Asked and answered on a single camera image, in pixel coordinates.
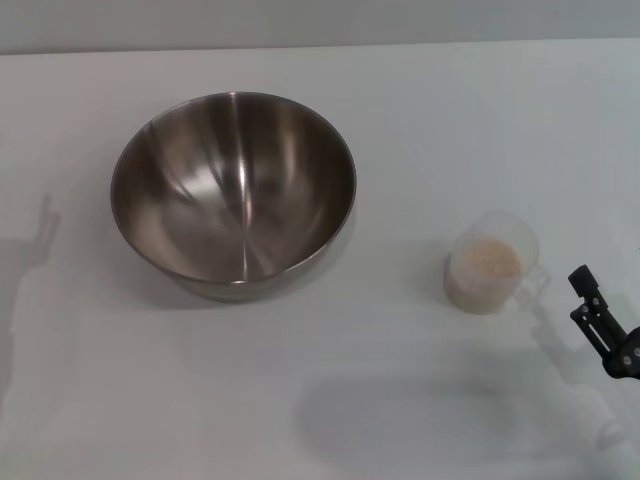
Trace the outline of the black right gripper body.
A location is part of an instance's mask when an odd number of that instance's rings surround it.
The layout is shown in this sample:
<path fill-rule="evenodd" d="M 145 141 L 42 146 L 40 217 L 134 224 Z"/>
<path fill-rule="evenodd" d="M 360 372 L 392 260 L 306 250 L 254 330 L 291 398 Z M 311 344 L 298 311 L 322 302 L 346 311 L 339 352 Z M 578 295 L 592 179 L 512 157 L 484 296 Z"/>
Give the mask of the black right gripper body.
<path fill-rule="evenodd" d="M 639 328 L 632 330 L 622 343 L 603 361 L 606 373 L 614 379 L 639 380 Z"/>

